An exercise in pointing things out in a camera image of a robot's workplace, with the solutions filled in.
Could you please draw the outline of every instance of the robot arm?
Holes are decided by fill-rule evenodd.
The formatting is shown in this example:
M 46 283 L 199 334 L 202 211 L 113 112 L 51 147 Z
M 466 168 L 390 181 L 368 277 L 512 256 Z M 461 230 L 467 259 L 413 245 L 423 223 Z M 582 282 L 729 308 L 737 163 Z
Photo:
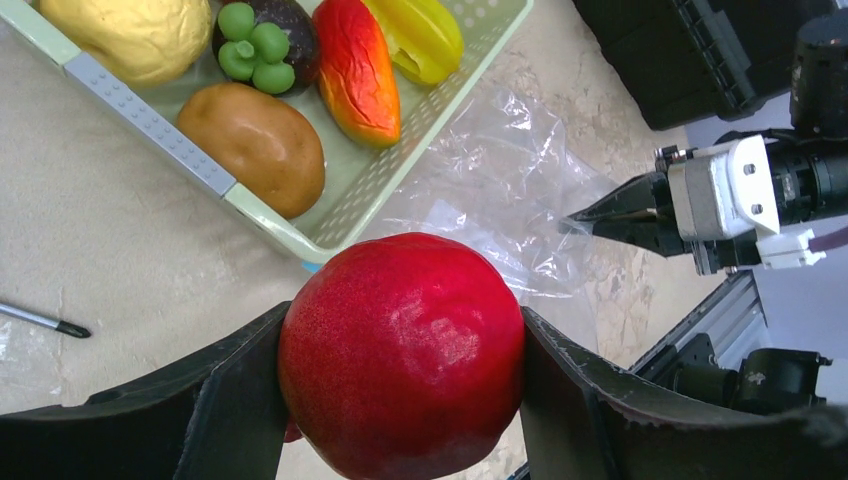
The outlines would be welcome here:
M 656 152 L 635 177 L 563 221 L 665 257 L 692 254 L 698 273 L 812 265 L 848 244 L 781 227 L 848 214 L 848 9 L 798 34 L 793 129 L 730 132 L 706 149 Z

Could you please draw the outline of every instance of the plastic basket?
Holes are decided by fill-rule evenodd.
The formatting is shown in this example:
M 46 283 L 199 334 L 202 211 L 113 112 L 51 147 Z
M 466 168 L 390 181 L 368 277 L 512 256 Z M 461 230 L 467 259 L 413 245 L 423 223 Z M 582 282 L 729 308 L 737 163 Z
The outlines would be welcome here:
M 320 0 L 300 0 L 312 11 Z M 465 55 L 460 71 L 434 89 L 414 86 L 396 74 L 403 130 L 391 149 L 355 146 L 335 125 L 319 94 L 288 100 L 315 127 L 327 160 L 326 186 L 306 214 L 287 221 L 193 145 L 172 124 L 189 96 L 224 81 L 211 48 L 179 80 L 133 91 L 93 57 L 77 48 L 24 0 L 0 0 L 0 18 L 83 92 L 96 98 L 162 156 L 261 232 L 273 246 L 305 262 L 322 264 L 356 241 L 439 130 L 448 121 L 507 39 L 527 16 L 533 0 L 443 0 L 462 28 Z

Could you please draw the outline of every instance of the yellow potato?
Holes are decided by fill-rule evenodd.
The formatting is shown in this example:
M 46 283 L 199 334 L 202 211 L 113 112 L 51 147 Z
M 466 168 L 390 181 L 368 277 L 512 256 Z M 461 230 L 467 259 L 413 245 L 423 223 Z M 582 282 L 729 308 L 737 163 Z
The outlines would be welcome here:
M 212 35 L 209 0 L 40 0 L 41 14 L 131 87 L 176 80 Z

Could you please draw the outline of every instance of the marble countertop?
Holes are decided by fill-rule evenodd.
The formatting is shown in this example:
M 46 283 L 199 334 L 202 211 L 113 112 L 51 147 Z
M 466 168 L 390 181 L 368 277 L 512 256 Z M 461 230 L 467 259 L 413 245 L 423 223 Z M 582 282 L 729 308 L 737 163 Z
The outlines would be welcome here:
M 8 36 L 0 65 L 0 298 L 98 333 L 77 341 L 0 319 L 0 385 L 14 392 L 0 410 L 81 403 L 226 336 L 308 278 Z M 565 119 L 570 148 L 616 181 L 686 143 L 681 129 L 648 129 L 567 0 L 536 0 L 484 82 L 540 99 Z M 598 240 L 586 289 L 600 353 L 629 366 L 722 278 Z M 36 347 L 16 351 L 24 337 Z M 500 480 L 523 461 L 516 421 L 455 478 Z M 339 478 L 305 442 L 282 462 L 286 478 Z

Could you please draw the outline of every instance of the brown potato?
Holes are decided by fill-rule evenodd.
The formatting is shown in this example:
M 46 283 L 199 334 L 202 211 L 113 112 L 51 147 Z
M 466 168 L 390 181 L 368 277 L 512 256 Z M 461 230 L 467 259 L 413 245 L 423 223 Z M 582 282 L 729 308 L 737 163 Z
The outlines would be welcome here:
M 283 218 L 324 191 L 324 150 L 309 121 L 283 101 L 239 83 L 196 92 L 177 128 Z

